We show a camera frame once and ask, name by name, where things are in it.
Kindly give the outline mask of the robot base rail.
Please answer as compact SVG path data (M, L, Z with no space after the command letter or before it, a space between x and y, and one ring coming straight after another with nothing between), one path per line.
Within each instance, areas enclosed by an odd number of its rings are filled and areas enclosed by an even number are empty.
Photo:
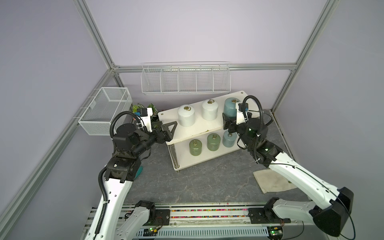
M105 215L95 233L99 211L92 209L82 240L304 240L314 239L313 223L287 217L268 219L264 203L154 204L141 201L123 205Z

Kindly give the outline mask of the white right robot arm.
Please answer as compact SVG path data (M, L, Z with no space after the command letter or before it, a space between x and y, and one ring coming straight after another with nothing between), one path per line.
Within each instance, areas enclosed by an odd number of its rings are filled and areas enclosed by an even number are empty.
M268 141L264 111L255 96L248 95L242 101L226 99L223 122L224 130L238 136L243 143L240 149L248 151L257 164L278 173L310 198L308 202L271 198L264 206L264 217L268 221L299 220L315 224L329 236L342 235L345 224L352 220L354 193L318 178Z

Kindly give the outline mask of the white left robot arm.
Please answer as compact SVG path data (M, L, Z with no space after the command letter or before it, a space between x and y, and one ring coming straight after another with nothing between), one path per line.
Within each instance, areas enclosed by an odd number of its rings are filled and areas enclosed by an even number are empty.
M142 154L150 152L154 144L170 142L178 125L176 121L152 122L151 116L152 110L146 108L136 113L123 111L113 118L109 134L114 152L98 175L102 197L87 240L132 240L142 226L159 220L153 202L139 201L124 223L117 226L125 198L140 171Z

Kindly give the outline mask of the white tea canister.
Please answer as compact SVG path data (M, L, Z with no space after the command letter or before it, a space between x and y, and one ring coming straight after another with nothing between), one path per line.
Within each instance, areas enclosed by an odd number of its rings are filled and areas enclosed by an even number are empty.
M202 102L202 117L206 121L213 121L217 118L219 104L213 100L205 100Z
M178 108L178 121L183 127L191 127L195 123L195 109L192 105Z

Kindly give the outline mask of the large blue-grey tea canister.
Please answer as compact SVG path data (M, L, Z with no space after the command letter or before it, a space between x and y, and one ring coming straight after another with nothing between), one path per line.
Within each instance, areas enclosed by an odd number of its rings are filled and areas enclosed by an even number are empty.
M236 117L237 115L236 104L239 102L240 100L237 98L227 98L225 100L223 113L230 118Z

